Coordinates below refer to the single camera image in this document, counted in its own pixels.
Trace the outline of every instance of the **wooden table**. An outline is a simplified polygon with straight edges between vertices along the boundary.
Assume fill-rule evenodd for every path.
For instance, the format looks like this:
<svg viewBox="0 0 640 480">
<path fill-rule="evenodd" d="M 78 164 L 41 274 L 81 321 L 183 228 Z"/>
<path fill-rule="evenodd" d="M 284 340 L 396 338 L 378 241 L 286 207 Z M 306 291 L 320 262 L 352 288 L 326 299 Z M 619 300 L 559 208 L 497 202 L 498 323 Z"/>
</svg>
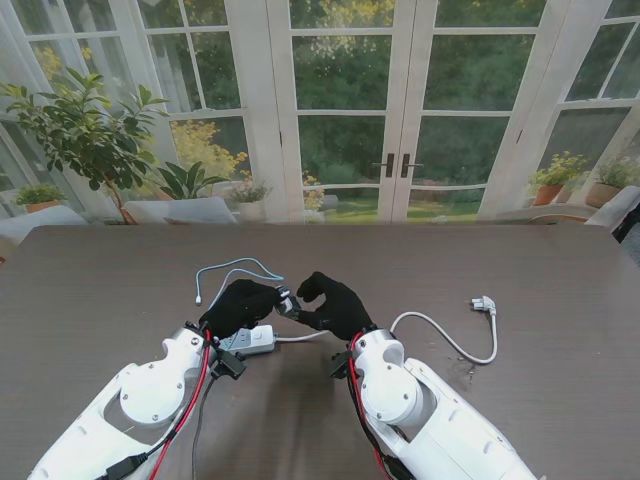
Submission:
<svg viewBox="0 0 640 480">
<path fill-rule="evenodd" d="M 538 477 L 640 475 L 640 270 L 611 235 L 584 226 L 44 227 L 0 268 L 0 469 L 24 478 L 120 368 L 203 312 L 195 271 L 259 258 L 297 287 L 314 270 L 351 286 L 389 327 L 432 315 L 470 352 L 490 351 L 472 296 L 498 306 L 500 346 L 472 368 L 423 322 L 397 334 L 492 421 Z M 205 298 L 222 273 L 209 274 Z M 284 335 L 308 329 L 275 315 Z M 251 358 L 207 401 L 198 478 L 381 478 L 322 337 Z M 194 423 L 162 478 L 191 478 Z"/>
</svg>

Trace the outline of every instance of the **power strip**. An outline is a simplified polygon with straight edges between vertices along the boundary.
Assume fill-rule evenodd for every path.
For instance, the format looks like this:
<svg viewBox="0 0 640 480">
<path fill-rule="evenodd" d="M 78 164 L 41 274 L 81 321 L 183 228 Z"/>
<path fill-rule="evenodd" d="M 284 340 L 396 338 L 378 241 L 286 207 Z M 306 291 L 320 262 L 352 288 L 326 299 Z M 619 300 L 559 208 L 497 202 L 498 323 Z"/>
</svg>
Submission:
<svg viewBox="0 0 640 480">
<path fill-rule="evenodd" d="M 276 336 L 271 325 L 258 325 L 251 330 L 241 328 L 234 336 L 222 340 L 220 348 L 246 356 L 273 352 L 276 348 Z"/>
</svg>

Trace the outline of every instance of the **white cushion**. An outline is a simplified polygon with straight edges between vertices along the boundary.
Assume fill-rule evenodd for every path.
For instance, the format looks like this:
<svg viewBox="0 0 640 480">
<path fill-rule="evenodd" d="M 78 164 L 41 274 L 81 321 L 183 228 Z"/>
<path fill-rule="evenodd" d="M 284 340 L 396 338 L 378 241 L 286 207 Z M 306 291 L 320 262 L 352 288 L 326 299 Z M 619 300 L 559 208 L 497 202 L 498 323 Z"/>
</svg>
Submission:
<svg viewBox="0 0 640 480">
<path fill-rule="evenodd" d="M 87 222 L 64 205 L 45 208 L 20 217 L 0 220 L 0 257 L 9 254 L 24 240 L 24 237 L 40 225 L 87 225 Z"/>
<path fill-rule="evenodd" d="M 191 223 L 238 223 L 220 197 L 127 202 L 124 209 L 141 225 L 167 223 L 165 218 Z"/>
<path fill-rule="evenodd" d="M 585 225 L 600 225 L 613 232 L 625 219 L 627 214 L 640 203 L 640 187 L 629 185 L 620 193 L 605 203 L 600 210 L 593 214 Z"/>
</svg>

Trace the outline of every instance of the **black glove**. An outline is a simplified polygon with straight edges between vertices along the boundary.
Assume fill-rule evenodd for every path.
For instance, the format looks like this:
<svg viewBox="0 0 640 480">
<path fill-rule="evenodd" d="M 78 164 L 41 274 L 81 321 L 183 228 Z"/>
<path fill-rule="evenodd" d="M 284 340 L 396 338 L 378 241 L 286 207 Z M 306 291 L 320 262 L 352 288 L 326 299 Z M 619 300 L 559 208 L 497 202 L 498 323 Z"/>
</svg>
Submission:
<svg viewBox="0 0 640 480">
<path fill-rule="evenodd" d="M 336 337 L 347 341 L 363 328 L 373 325 L 355 292 L 324 273 L 314 272 L 302 282 L 297 296 L 305 302 L 312 302 L 323 293 L 325 302 L 315 312 L 301 311 L 300 323 L 316 330 L 330 330 Z"/>
<path fill-rule="evenodd" d="M 253 328 L 280 303 L 280 292 L 251 280 L 236 280 L 225 288 L 218 301 L 200 317 L 199 324 L 219 339 L 241 328 Z"/>
</svg>

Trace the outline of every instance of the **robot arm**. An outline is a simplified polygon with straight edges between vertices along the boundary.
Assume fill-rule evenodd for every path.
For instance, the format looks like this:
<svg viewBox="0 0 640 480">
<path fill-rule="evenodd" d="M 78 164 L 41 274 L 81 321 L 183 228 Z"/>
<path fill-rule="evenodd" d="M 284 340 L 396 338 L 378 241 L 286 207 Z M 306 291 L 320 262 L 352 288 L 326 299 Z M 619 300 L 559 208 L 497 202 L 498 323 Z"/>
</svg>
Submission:
<svg viewBox="0 0 640 480">
<path fill-rule="evenodd" d="M 432 369 L 405 360 L 389 331 L 360 337 L 353 358 L 367 423 L 417 480 L 535 480 L 505 436 Z"/>
<path fill-rule="evenodd" d="M 159 449 L 149 452 L 185 412 L 187 380 L 198 375 L 203 356 L 215 359 L 215 351 L 205 353 L 205 345 L 197 329 L 181 328 L 162 342 L 164 359 L 123 368 L 49 448 L 29 480 L 116 480 L 130 470 L 128 462 L 140 465 L 127 478 L 147 478 Z M 107 418 L 107 410 L 116 411 L 114 418 L 119 411 L 133 428 L 118 428 Z M 133 430 L 155 434 L 157 441 L 136 440 Z"/>
</svg>

